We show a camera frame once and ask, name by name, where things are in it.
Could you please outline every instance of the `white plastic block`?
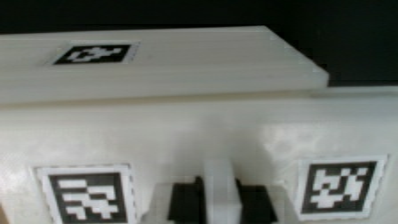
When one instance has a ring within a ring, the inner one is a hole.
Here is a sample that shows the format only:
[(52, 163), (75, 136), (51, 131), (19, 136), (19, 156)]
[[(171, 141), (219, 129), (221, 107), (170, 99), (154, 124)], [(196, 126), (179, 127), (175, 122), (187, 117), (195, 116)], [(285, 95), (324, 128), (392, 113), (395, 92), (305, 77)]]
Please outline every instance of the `white plastic block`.
[(266, 27), (0, 36), (0, 103), (310, 90), (328, 77)]
[(228, 159), (205, 161), (205, 195), (209, 224), (239, 224), (243, 216), (243, 202)]

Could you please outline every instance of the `white surface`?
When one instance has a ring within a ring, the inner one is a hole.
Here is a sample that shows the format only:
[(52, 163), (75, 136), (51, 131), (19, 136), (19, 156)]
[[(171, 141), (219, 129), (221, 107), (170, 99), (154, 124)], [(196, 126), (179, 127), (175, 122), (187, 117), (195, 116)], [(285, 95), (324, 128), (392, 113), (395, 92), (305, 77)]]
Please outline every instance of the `white surface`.
[[(248, 185), (280, 184), (294, 202), (299, 159), (376, 154), (392, 157), (372, 216), (333, 223), (395, 224), (397, 114), (397, 88), (3, 106), (0, 203), (12, 224), (52, 223), (33, 167), (131, 163), (141, 217), (157, 183), (203, 175), (212, 156), (232, 158)], [(278, 213), (292, 220), (287, 207)]]
[[(49, 66), (72, 43), (141, 42), (131, 63)], [(266, 27), (0, 36), (0, 103), (324, 88), (328, 73)]]
[(209, 224), (241, 224), (243, 202), (230, 159), (205, 160)]

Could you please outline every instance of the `black background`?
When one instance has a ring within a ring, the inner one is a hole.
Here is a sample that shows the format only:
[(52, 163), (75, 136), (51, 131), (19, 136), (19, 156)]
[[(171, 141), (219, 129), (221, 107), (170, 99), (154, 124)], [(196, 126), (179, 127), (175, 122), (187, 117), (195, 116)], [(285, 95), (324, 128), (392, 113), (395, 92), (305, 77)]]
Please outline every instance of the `black background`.
[(10, 0), (0, 33), (267, 25), (331, 86), (398, 84), (397, 0)]

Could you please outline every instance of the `white plastic part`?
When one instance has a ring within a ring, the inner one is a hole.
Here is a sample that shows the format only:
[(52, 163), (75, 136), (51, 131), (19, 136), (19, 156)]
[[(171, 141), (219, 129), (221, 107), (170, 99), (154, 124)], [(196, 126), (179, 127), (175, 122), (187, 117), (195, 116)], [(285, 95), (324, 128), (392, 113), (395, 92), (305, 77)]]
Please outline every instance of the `white plastic part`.
[(243, 202), (234, 174), (234, 164), (228, 159), (205, 161), (205, 195), (209, 224), (239, 224), (243, 217)]
[[(138, 42), (136, 56), (125, 63), (49, 66), (74, 45)], [(0, 36), (0, 103), (292, 91), (326, 86), (328, 73), (266, 27)]]
[[(292, 224), (298, 217), (287, 208), (298, 197), (301, 159), (386, 154), (392, 157), (370, 218), (333, 222), (397, 224), (398, 89), (321, 90), (326, 73), (308, 72), (317, 68), (314, 63), (278, 38), (269, 42), (271, 36), (258, 27), (0, 37), (0, 206), (10, 224), (54, 223), (35, 167), (129, 163), (138, 174), (141, 219), (155, 185), (195, 179), (209, 155), (232, 158), (246, 184), (283, 186), (289, 199), (276, 212), (280, 223)], [(54, 49), (72, 40), (122, 39), (152, 45), (139, 48), (147, 54), (138, 54), (132, 63), (100, 65), (100, 69), (86, 65), (63, 69), (47, 66)], [(187, 49), (196, 52), (191, 57)], [(216, 74), (219, 84), (196, 82), (198, 87), (175, 90), (171, 87), (198, 81), (187, 74)], [(246, 85), (235, 82), (243, 74)], [(262, 82), (255, 74), (267, 74)], [(298, 74), (308, 74), (308, 78), (303, 80)], [(143, 80), (157, 80), (159, 92), (157, 88), (147, 90)], [(290, 92), (241, 94), (248, 89)], [(237, 90), (235, 94), (182, 96), (227, 90)], [(138, 91), (157, 96), (182, 95), (138, 99)]]

